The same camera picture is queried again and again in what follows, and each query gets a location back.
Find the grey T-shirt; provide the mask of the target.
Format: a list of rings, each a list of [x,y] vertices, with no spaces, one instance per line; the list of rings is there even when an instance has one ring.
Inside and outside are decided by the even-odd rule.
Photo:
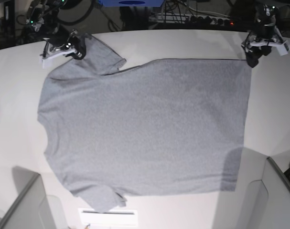
[[[38,122],[60,183],[99,213],[128,196],[234,191],[251,69],[243,60],[126,60],[96,38],[45,79]]]

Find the blue box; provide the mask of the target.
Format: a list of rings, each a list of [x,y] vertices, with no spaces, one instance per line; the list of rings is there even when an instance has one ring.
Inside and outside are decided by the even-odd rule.
[[[164,0],[99,0],[105,7],[160,7]]]

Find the white power strip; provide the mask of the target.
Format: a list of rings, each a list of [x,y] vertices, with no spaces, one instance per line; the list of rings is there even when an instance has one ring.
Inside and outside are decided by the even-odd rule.
[[[217,25],[217,26],[234,26],[234,21],[228,18],[209,16],[178,14],[167,12],[165,14],[157,13],[149,16],[149,22],[166,23],[166,24],[186,24],[186,25]]]

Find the grey partition panel right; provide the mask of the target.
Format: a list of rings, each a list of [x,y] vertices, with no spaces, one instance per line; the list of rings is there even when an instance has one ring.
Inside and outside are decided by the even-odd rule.
[[[290,229],[290,182],[271,157],[247,186],[236,228]]]

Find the grey partition panel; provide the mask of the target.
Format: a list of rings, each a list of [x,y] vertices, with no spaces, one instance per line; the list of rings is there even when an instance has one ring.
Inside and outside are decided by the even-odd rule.
[[[0,229],[55,229],[43,179],[35,173],[0,219]]]
[[[271,157],[247,186],[236,228],[290,229],[290,182]]]

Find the white slotted tray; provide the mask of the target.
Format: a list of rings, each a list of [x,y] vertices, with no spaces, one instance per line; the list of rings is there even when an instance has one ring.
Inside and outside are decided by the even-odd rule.
[[[98,227],[137,227],[138,212],[129,209],[114,209],[106,213],[99,213],[92,208],[79,208],[78,213],[82,224]]]

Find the grey partition panel left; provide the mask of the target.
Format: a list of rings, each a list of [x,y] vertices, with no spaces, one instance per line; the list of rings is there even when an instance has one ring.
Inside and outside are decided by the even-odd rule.
[[[43,179],[35,173],[0,219],[0,229],[55,229]]]

